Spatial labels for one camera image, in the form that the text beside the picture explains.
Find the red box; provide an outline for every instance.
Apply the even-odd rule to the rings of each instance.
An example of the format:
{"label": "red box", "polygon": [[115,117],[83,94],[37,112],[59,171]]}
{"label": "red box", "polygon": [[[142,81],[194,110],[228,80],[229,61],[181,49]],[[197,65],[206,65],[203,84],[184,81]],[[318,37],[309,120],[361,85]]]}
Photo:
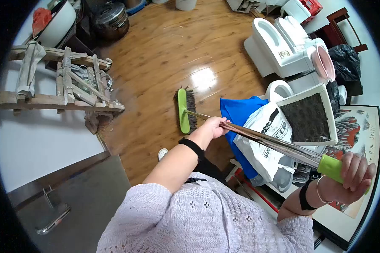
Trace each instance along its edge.
{"label": "red box", "polygon": [[305,8],[311,14],[311,17],[307,18],[305,21],[308,22],[314,18],[322,10],[322,5],[317,0],[300,0]]}

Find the white bucket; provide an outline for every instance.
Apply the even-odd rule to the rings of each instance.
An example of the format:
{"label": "white bucket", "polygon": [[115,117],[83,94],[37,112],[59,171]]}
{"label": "white bucket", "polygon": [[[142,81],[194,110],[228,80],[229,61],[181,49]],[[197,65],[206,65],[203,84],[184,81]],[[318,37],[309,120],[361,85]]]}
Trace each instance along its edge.
{"label": "white bucket", "polygon": [[176,0],[176,8],[182,11],[191,11],[196,7],[197,0]]}

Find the white wall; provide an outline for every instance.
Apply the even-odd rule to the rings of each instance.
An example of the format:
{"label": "white wall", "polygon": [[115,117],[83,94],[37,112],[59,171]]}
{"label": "white wall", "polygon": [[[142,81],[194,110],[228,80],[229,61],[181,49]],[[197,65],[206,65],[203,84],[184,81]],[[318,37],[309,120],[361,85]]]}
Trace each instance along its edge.
{"label": "white wall", "polygon": [[[49,0],[37,7],[46,8]],[[32,13],[27,18],[14,45],[31,33]],[[15,91],[21,61],[9,62],[1,76],[0,90]],[[55,95],[55,73],[41,63],[35,74],[35,92]],[[5,190],[10,192],[26,183],[65,166],[96,155],[103,150],[96,135],[84,125],[84,111],[0,110],[0,172]]]}
{"label": "white wall", "polygon": [[[359,53],[360,67],[362,72],[360,81],[363,86],[363,95],[353,97],[352,104],[373,105],[380,108],[380,55],[377,51],[372,37],[370,36],[369,31],[362,21],[362,18],[347,0],[319,0],[319,2],[323,6],[323,9],[318,13],[317,16],[314,17],[312,21],[307,24],[307,26],[304,28],[305,31],[307,33],[312,33],[319,28],[329,24],[327,16],[343,7],[348,10],[349,20],[352,23],[352,26],[355,28],[360,41],[362,44],[367,44],[367,47],[369,48],[368,50]],[[359,42],[356,39],[352,28],[346,20],[338,23],[338,26],[344,34],[344,37],[346,38],[346,41],[349,45],[353,47],[359,45]],[[369,214],[365,220],[364,225],[362,226],[360,233],[367,225],[368,220],[371,217],[379,199],[380,187],[377,187]]]}

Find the broom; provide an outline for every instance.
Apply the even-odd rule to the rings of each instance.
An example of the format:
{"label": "broom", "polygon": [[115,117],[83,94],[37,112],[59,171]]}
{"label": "broom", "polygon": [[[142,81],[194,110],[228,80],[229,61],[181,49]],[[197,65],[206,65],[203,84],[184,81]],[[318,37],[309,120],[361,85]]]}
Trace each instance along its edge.
{"label": "broom", "polygon": [[[207,120],[210,116],[196,113],[196,104],[192,90],[180,88],[177,91],[176,96],[179,109],[180,129],[184,134],[190,134],[197,129],[196,117]],[[339,183],[343,183],[343,179],[340,176],[342,162],[333,157],[328,155],[320,155],[301,146],[297,146],[229,122],[222,122],[220,127],[233,131],[242,137],[253,140],[261,145],[267,146],[268,148],[274,149],[277,152],[287,155],[302,164],[317,168],[319,173],[327,175]]]}

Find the broom bristles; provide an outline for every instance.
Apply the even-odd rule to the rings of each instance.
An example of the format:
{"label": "broom bristles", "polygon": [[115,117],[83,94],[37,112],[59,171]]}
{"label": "broom bristles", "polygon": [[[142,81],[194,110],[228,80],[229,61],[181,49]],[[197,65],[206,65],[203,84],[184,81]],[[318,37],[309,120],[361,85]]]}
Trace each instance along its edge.
{"label": "broom bristles", "polygon": [[[184,89],[186,90],[186,107],[187,107],[187,110],[195,113],[196,112],[196,100],[194,98],[194,93],[192,90],[188,90],[188,86]],[[179,89],[175,93],[176,103],[177,103],[177,92],[178,91],[179,91]],[[190,115],[190,114],[187,114],[187,117],[189,119],[189,125],[190,125],[190,131],[188,132],[188,134],[191,134],[197,129],[197,117]]]}

